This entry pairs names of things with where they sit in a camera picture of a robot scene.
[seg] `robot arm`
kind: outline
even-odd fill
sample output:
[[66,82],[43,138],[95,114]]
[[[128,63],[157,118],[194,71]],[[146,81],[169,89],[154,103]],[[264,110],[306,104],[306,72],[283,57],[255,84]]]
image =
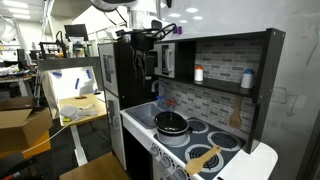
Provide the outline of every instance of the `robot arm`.
[[157,18],[157,0],[90,0],[100,11],[111,12],[119,6],[129,8],[129,22],[126,28],[118,28],[113,37],[118,39],[130,35],[133,49],[148,51],[153,49],[156,41],[163,39],[173,31],[175,24],[166,23]]
[[156,57],[150,51],[154,49],[154,43],[162,40],[176,28],[174,23],[166,23],[157,18],[158,0],[90,0],[94,7],[103,12],[111,12],[119,6],[129,8],[129,22],[127,27],[115,28],[112,33],[114,39],[130,36],[130,46],[133,49],[133,68],[141,72],[143,85],[147,76],[154,74],[154,62]]

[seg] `gray tile backsplash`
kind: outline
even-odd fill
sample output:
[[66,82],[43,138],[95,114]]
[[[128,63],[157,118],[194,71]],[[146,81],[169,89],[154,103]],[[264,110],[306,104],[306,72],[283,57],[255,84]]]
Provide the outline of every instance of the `gray tile backsplash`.
[[[263,39],[201,41],[196,45],[195,64],[204,68],[204,77],[241,83],[243,71],[258,73]],[[197,117],[245,140],[249,137],[255,105],[242,98],[241,129],[229,127],[236,96],[199,86],[161,78],[167,82],[168,98],[175,99],[177,109]]]
[[234,108],[235,95],[161,79],[167,82],[168,98],[176,100],[177,109],[245,140],[248,139],[255,109],[251,103],[252,99],[242,98],[240,111],[242,127],[238,130],[228,126],[229,117]]
[[241,82],[245,69],[257,76],[263,39],[197,42],[195,63],[203,66],[204,77]]

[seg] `pan lid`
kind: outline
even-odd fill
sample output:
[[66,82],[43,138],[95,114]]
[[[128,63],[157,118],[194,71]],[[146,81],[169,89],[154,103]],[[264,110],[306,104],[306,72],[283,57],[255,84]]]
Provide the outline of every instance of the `pan lid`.
[[189,126],[183,117],[170,111],[157,114],[154,122],[159,129],[166,132],[180,132],[186,130]]

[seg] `pot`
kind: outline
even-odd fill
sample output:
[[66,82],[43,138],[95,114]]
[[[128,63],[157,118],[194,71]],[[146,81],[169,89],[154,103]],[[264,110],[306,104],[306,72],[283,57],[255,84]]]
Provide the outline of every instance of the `pot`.
[[170,146],[178,146],[185,142],[188,133],[192,132],[189,123],[179,114],[166,111],[156,115],[154,119],[160,142]]

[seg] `black shelf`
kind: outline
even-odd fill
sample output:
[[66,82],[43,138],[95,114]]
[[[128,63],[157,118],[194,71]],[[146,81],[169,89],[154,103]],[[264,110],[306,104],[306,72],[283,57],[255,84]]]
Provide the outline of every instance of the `black shelf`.
[[186,84],[191,84],[195,86],[200,86],[208,89],[213,89],[216,91],[221,91],[225,93],[234,94],[237,96],[253,98],[254,97],[254,88],[245,89],[240,86],[240,83],[222,81],[217,79],[203,78],[203,81],[194,81],[193,79],[171,79],[173,81],[178,81]]
[[250,32],[250,33],[239,33],[239,34],[227,34],[227,35],[216,35],[216,36],[208,36],[208,37],[195,37],[195,38],[187,38],[187,39],[179,39],[177,40],[164,40],[158,41],[155,44],[160,43],[171,43],[171,42],[199,42],[199,41],[212,41],[212,40],[235,40],[235,39],[254,39],[254,38],[265,38],[266,31],[259,32]]

